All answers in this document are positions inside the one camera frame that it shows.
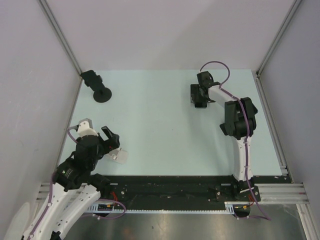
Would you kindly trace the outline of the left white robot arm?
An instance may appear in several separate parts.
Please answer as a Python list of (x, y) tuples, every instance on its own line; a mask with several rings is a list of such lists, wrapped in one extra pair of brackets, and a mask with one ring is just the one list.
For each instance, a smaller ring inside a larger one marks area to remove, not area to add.
[(82, 123), (76, 127), (75, 149), (52, 174), (39, 212), (29, 220), (30, 211), (21, 207), (11, 220), (6, 240), (62, 240), (89, 206), (110, 196), (110, 180), (92, 171), (105, 155), (119, 149), (120, 137), (107, 126), (101, 129), (106, 140), (92, 127)]

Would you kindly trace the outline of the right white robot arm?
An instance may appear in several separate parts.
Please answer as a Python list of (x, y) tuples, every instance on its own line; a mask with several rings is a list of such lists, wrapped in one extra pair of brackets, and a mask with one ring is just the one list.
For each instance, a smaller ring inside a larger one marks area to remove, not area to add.
[(234, 156), (230, 194), (235, 200), (243, 201), (255, 187), (250, 148), (258, 110), (249, 97), (239, 98), (222, 88), (208, 71), (196, 76), (198, 83), (190, 85), (194, 107), (205, 109), (209, 103), (217, 103), (224, 109), (224, 122), (219, 127), (225, 136), (232, 138)]

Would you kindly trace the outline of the teal smartphone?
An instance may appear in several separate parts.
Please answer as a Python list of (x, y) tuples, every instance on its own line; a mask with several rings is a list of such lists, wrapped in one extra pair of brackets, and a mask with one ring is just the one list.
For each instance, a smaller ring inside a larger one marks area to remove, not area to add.
[(198, 84), (190, 85), (190, 98), (191, 98), (191, 103), (194, 104), (194, 107), (196, 109), (207, 108), (207, 105), (208, 105), (207, 98), (205, 97), (204, 93), (202, 92), (202, 89)]

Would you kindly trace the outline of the white folding phone stand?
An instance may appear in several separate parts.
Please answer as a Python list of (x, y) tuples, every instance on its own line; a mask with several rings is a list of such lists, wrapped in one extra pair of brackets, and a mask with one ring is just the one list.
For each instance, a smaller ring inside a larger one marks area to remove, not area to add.
[(125, 164), (128, 160), (128, 152), (121, 147), (116, 148), (105, 155), (109, 161), (113, 161), (118, 164)]

